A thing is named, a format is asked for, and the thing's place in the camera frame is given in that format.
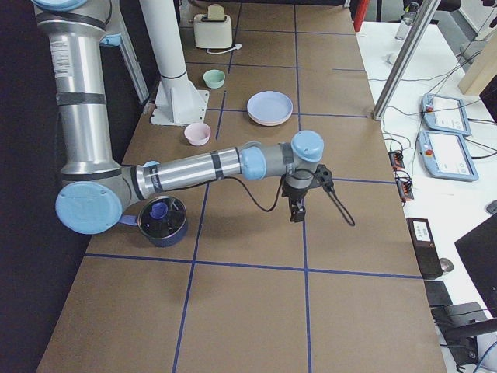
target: bowl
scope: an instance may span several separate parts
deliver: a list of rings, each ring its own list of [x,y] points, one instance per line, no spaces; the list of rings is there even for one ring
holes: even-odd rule
[[[185,128],[186,140],[191,145],[205,145],[210,138],[210,127],[205,123],[191,123]]]
[[[209,70],[203,74],[205,85],[212,89],[223,86],[226,75],[221,70]]]

